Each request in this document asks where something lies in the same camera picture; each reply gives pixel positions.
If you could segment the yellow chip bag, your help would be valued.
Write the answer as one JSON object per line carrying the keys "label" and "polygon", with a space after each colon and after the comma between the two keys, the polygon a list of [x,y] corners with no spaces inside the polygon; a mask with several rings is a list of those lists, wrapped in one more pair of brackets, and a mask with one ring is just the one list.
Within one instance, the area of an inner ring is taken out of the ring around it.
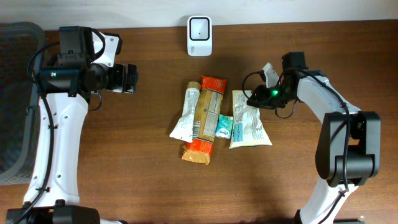
{"label": "yellow chip bag", "polygon": [[249,90],[233,90],[233,130],[229,150],[239,147],[272,146],[262,121],[259,108],[247,104]]}

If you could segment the teal tissue pack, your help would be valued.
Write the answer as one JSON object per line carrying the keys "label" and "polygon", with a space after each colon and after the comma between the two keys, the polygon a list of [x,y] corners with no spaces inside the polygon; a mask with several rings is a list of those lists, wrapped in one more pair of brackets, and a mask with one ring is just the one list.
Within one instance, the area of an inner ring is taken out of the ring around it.
{"label": "teal tissue pack", "polygon": [[230,139],[233,128],[233,117],[220,114],[215,136],[223,139]]}

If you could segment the white tube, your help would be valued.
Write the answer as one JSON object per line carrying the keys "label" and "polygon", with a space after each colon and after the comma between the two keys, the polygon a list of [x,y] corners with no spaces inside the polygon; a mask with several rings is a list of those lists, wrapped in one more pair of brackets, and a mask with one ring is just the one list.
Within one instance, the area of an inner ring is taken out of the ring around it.
{"label": "white tube", "polygon": [[170,137],[185,142],[193,142],[193,123],[195,108],[200,96],[201,85],[198,82],[189,82],[185,91],[182,116],[177,121]]}

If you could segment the orange pasta package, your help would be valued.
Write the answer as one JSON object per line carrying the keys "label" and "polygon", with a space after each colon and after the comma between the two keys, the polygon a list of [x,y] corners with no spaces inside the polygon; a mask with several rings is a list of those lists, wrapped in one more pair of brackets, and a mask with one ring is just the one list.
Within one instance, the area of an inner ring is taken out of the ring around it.
{"label": "orange pasta package", "polygon": [[193,141],[184,146],[182,159],[209,164],[227,80],[201,76],[200,96],[193,119]]}

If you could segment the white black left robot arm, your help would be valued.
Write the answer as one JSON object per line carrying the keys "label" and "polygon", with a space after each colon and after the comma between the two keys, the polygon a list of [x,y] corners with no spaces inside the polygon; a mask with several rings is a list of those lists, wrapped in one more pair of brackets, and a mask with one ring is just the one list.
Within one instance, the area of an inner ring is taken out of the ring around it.
{"label": "white black left robot arm", "polygon": [[136,66],[114,61],[122,44],[117,34],[62,27],[53,65],[28,70],[39,95],[39,136],[24,204],[8,210],[8,223],[103,222],[96,209],[80,205],[78,152],[91,94],[135,90]]}

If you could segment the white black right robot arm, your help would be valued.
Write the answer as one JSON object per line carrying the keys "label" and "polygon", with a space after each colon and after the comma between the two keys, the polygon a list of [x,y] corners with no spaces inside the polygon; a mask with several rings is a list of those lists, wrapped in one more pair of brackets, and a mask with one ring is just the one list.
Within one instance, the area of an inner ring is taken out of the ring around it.
{"label": "white black right robot arm", "polygon": [[289,102],[304,103],[322,124],[315,153],[319,178],[293,223],[334,223],[348,197],[379,172],[380,116],[344,99],[326,73],[307,67],[303,52],[283,55],[281,74],[267,64],[257,75],[263,84],[247,98],[248,105],[277,111]]}

